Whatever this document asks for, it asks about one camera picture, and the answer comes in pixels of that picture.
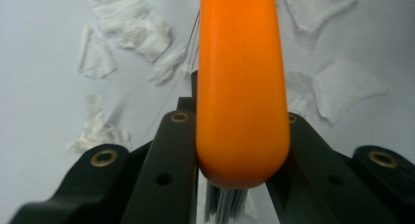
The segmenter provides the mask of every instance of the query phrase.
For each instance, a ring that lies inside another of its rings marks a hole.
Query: screw hole
[[[293,116],[292,114],[289,114],[288,120],[290,121],[290,123],[295,123],[297,121],[297,118]]]
[[[390,154],[387,154],[387,153],[384,153],[384,152],[379,152],[379,151],[370,152],[369,153],[369,158],[374,163],[377,163],[377,164],[379,164],[383,167],[388,167],[388,168],[396,168],[397,167],[396,159],[394,159],[394,157],[391,156]]]
[[[187,118],[187,114],[183,112],[179,112],[171,116],[171,120],[177,123],[185,122]]]
[[[95,154],[91,158],[91,164],[95,167],[105,167],[112,164],[118,158],[118,153],[114,150],[106,149]]]
[[[338,187],[341,187],[341,186],[343,186],[343,185],[345,184],[345,181],[344,181],[341,177],[339,177],[339,176],[337,176],[337,175],[329,175],[329,176],[327,177],[327,180],[328,180],[331,184],[333,184],[333,185],[335,185],[335,186],[338,186]]]
[[[160,174],[157,178],[156,178],[156,183],[159,186],[167,186],[168,184],[170,184],[173,181],[173,177],[171,176],[171,174],[169,173],[163,173]]]

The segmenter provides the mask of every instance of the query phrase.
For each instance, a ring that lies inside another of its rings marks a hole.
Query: wire bristle
[[[195,22],[193,23],[192,32],[190,33],[189,40],[186,46],[186,59],[183,60],[187,72],[192,72],[195,69],[195,63],[198,60],[199,54],[199,23],[200,23],[200,11],[196,15]]]
[[[216,224],[227,224],[239,219],[245,209],[248,190],[220,189],[207,183],[207,200],[205,205],[205,222],[214,217]]]

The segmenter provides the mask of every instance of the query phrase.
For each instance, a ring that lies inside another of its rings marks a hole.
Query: white tissue paper
[[[121,48],[133,48],[150,62],[157,59],[170,45],[170,27],[163,18],[151,12],[145,19],[132,19],[119,25]]]
[[[145,0],[91,0],[91,6],[104,33],[117,31],[125,21],[147,12]]]
[[[82,31],[78,72],[92,79],[102,79],[116,70],[115,61],[106,43],[88,26]]]
[[[336,123],[360,100],[386,94],[390,88],[361,67],[336,60],[312,77],[320,115]]]
[[[183,63],[186,55],[186,47],[180,45],[176,47],[157,64],[153,73],[150,75],[150,80],[156,85],[160,85],[167,81],[174,73],[176,67]]]
[[[120,131],[114,125],[106,123],[101,107],[102,97],[89,95],[86,97],[88,115],[79,139],[69,145],[70,150],[84,153],[102,144],[117,144],[131,150],[130,136],[127,131]]]
[[[289,71],[285,80],[289,111],[306,117],[308,104],[313,98],[311,78],[300,72]]]
[[[286,0],[300,31],[312,33],[324,21],[346,10],[358,0]]]

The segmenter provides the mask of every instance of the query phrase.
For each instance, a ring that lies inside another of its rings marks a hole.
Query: orange rubber handle
[[[206,178],[247,189],[290,148],[275,0],[201,0],[197,152]]]

